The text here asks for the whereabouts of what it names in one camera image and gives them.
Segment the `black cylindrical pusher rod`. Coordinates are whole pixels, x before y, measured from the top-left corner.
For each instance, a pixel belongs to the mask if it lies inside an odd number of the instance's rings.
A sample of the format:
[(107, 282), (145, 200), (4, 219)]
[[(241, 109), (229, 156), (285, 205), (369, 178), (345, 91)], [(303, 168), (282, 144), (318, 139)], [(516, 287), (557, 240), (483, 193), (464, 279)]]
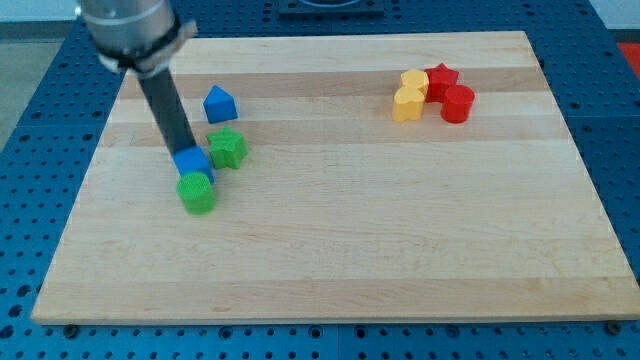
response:
[(171, 155), (196, 145), (179, 92), (168, 69), (139, 77), (145, 99)]

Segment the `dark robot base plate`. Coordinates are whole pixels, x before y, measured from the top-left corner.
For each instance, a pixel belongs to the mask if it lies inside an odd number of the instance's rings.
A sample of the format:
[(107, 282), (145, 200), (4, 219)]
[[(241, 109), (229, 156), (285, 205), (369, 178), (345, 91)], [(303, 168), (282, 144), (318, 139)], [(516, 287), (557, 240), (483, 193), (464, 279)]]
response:
[(382, 0), (279, 0), (281, 17), (300, 16), (381, 16), (385, 12)]

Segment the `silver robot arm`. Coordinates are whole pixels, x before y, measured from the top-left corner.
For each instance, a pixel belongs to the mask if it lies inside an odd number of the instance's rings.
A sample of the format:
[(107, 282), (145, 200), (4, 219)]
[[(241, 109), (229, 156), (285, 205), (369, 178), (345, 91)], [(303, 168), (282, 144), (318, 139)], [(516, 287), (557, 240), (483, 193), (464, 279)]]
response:
[(182, 22), (169, 0), (79, 0), (101, 63), (112, 72), (133, 72), (163, 136), (175, 154), (195, 145), (169, 65), (197, 33)]

